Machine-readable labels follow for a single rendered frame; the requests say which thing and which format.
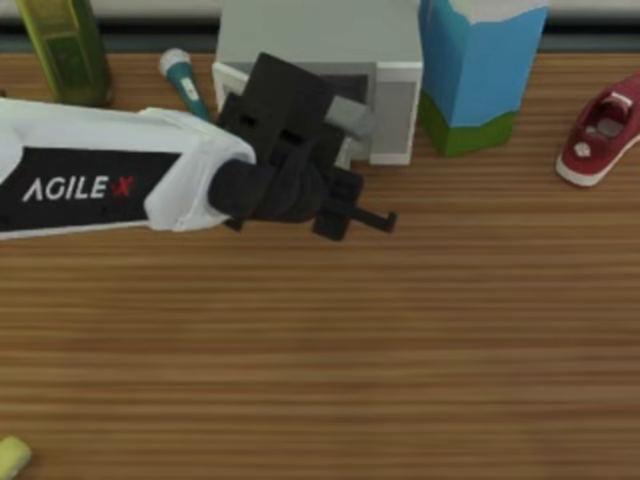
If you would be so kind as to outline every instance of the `red letter x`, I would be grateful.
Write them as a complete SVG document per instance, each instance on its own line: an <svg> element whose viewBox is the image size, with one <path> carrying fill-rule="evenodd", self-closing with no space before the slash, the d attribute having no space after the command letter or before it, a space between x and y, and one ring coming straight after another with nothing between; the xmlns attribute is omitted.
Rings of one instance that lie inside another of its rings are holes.
<svg viewBox="0 0 640 480"><path fill-rule="evenodd" d="M120 177L120 183L114 183L111 185L113 189L114 197L128 197L131 193L131 186L133 185L133 177Z"/></svg>

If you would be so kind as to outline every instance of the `wooden surface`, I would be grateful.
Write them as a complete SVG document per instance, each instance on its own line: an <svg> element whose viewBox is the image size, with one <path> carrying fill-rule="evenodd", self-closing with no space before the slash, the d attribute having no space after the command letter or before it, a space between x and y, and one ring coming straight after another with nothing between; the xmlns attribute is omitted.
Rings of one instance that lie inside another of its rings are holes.
<svg viewBox="0 0 640 480"><path fill-rule="evenodd" d="M212 57L197 59L210 102ZM154 56L117 107L179 108ZM24 480L640 477L640 151L554 175L584 102L640 56L538 59L505 148L362 168L354 225L0 244L0 435ZM30 57L0 87L48 99Z"/></svg>

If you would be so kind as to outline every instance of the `red shoe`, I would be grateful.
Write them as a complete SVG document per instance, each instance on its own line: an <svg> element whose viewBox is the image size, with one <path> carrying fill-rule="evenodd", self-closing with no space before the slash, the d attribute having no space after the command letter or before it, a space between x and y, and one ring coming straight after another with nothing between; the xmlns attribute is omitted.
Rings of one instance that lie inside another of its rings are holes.
<svg viewBox="0 0 640 480"><path fill-rule="evenodd" d="M580 187L597 185L640 141L640 74L607 88L582 111L556 165Z"/></svg>

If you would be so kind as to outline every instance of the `toy microphone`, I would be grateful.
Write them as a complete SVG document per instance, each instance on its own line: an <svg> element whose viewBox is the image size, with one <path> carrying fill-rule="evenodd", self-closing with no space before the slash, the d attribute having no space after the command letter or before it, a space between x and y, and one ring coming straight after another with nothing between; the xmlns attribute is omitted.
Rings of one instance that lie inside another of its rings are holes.
<svg viewBox="0 0 640 480"><path fill-rule="evenodd" d="M196 87L191 57L184 50L177 48L167 50L160 59L160 72L178 89L189 111L207 122L209 111Z"/></svg>

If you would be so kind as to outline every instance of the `gray box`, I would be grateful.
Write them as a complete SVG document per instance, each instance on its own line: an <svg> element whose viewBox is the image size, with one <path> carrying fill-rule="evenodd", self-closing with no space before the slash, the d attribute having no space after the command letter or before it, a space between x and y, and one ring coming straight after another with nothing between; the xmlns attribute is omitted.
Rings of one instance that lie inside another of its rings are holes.
<svg viewBox="0 0 640 480"><path fill-rule="evenodd" d="M372 139L349 156L408 165L422 83L415 0L229 0L213 66L218 101L242 93L262 52L327 77L341 96L366 103Z"/></svg>

